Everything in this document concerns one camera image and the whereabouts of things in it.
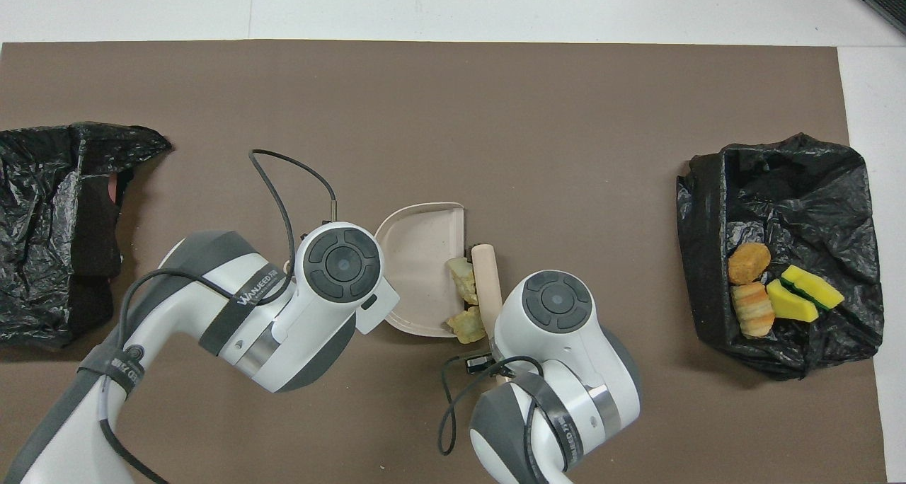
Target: black strap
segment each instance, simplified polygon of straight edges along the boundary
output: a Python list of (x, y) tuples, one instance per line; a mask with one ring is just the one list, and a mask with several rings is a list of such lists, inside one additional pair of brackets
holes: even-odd
[(270, 263), (255, 272), (252, 278), (248, 279), (248, 282), (233, 294), (226, 306), (223, 306), (214, 317), (211, 325), (202, 333), (201, 338), (198, 339), (201, 348), (206, 349), (211, 355), (220, 355), (220, 351), (227, 345), (230, 337), (236, 333), (265, 293), (268, 293), (275, 281), (283, 277), (284, 275), (277, 270), (277, 267)]
[(585, 452), (582, 447), (582, 437), (579, 435), (579, 428), (576, 426), (573, 416), (553, 388), (547, 384), (544, 378), (531, 372), (523, 372), (512, 379), (512, 383), (525, 391), (534, 399), (541, 415), (547, 420), (547, 425), (554, 432), (554, 438), (560, 445), (560, 451), (563, 452), (563, 461), (566, 467), (563, 471), (568, 471), (582, 461)]
[(126, 397), (145, 377), (145, 368), (139, 360), (114, 345), (94, 346), (79, 364), (79, 371), (82, 369), (113, 378), (126, 391)]

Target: black plastic bag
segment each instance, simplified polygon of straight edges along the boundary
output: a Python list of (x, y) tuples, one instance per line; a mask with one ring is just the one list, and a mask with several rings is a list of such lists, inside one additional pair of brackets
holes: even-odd
[[(805, 134), (770, 145), (726, 146), (689, 161), (677, 179), (677, 229), (699, 339), (776, 380), (870, 358), (883, 335), (878, 246), (868, 172), (847, 146)], [(761, 339), (742, 335), (729, 296), (727, 258), (762, 242), (761, 278), (797, 265), (841, 291), (815, 322), (776, 319)]]
[(101, 123), (0, 132), (0, 347), (60, 348), (110, 319), (123, 191), (170, 148), (154, 130)]

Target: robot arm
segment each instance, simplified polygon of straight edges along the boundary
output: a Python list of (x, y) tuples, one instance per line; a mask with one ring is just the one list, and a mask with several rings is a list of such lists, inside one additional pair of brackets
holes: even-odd
[(132, 481), (99, 423), (100, 409), (115, 426), (132, 387), (129, 380), (110, 381), (104, 369), (137, 383), (174, 332), (194, 337), (266, 390), (290, 391), (319, 378), (356, 328), (369, 332), (398, 301), (383, 278), (381, 248), (358, 226), (318, 227), (303, 240), (295, 261), (297, 281), (276, 300), (258, 304), (286, 277), (239, 235), (202, 232), (180, 242), (161, 267), (201, 275), (230, 297), (184, 277), (151, 279), (127, 315), (124, 349), (117, 351), (114, 330), (93, 352), (113, 358), (86, 359), (14, 459), (4, 484)]
[(638, 417), (640, 380), (624, 346), (603, 330), (588, 288), (566, 272), (535, 272), (495, 323), (512, 381), (479, 398), (469, 425), (479, 461), (498, 482), (570, 482), (564, 475)]

